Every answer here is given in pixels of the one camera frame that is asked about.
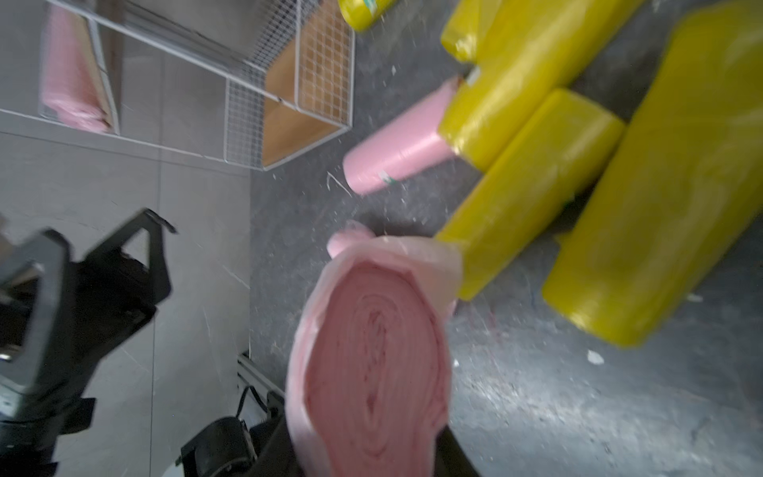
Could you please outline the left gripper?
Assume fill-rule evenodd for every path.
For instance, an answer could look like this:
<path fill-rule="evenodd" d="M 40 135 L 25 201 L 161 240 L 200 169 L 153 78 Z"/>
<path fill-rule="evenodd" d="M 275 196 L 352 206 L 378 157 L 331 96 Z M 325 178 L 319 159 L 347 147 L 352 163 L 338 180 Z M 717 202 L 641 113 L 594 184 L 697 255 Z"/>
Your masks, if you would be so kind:
<path fill-rule="evenodd" d="M 91 427 L 96 399 L 83 393 L 101 359 L 154 318 L 172 292 L 164 231 L 143 209 L 95 246 L 83 263 L 138 300 L 75 300 L 72 248 L 43 230 L 1 260 L 1 474 L 53 476 L 58 438 Z M 145 232 L 147 262 L 123 251 Z"/>

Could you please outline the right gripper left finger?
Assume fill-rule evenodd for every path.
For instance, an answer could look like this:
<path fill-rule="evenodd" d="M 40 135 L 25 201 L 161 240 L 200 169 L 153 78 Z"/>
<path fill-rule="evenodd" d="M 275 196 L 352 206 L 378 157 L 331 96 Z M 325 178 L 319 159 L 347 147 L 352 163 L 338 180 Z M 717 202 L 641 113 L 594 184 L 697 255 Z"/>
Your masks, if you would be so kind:
<path fill-rule="evenodd" d="M 256 448 L 256 461 L 244 476 L 302 477 L 288 429 L 272 429 L 270 432 L 252 431 L 252 443 Z"/>

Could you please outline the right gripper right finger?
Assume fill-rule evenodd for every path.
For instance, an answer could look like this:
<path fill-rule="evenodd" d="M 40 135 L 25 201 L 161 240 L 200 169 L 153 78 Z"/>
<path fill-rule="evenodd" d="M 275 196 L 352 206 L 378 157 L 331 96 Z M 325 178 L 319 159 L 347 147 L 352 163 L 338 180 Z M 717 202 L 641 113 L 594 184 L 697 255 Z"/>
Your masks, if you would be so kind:
<path fill-rule="evenodd" d="M 435 477 L 479 477 L 472 462 L 460 446 L 450 427 L 445 427 L 436 439 Z"/>

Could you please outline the pink roll small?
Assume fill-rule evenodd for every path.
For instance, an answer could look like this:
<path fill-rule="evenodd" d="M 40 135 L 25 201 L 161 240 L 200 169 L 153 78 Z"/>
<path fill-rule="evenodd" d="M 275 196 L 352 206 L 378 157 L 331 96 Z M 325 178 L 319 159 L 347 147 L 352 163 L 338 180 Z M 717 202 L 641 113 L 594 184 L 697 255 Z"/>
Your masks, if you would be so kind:
<path fill-rule="evenodd" d="M 79 17 L 58 5 L 48 8 L 42 58 L 41 103 L 57 120 L 85 132 L 109 132 L 111 124 L 77 37 Z"/>

